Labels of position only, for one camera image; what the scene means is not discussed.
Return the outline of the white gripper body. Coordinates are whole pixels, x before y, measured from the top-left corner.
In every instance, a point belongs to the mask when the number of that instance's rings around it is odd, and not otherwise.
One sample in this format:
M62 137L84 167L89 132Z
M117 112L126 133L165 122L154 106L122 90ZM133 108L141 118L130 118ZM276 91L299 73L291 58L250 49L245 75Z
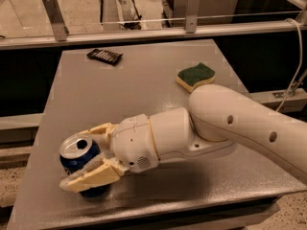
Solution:
M110 150L133 173L156 168L149 118L145 114L123 120L110 135Z

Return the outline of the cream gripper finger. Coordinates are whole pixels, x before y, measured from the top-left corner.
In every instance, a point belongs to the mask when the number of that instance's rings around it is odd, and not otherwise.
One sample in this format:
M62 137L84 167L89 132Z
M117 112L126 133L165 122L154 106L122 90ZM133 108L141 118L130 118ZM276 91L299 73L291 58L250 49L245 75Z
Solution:
M109 145L110 144L110 135L117 128L117 125L112 123L104 123L99 126L95 126L90 129L81 131L83 135L89 135L95 140L97 144Z
M118 181L125 174L125 166L117 158L101 153L84 167L62 179L59 186L68 192L79 193Z

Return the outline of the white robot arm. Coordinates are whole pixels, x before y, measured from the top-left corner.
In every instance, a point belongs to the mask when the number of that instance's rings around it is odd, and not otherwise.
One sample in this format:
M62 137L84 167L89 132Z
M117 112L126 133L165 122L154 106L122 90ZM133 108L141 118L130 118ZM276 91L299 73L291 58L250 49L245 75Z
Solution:
M189 105L153 116L129 117L67 138L59 148L65 159L101 153L61 180L68 192L105 186L125 172L141 173L163 160L219 156L236 144L252 149L291 176L307 181L307 123L271 110L223 86L203 85Z

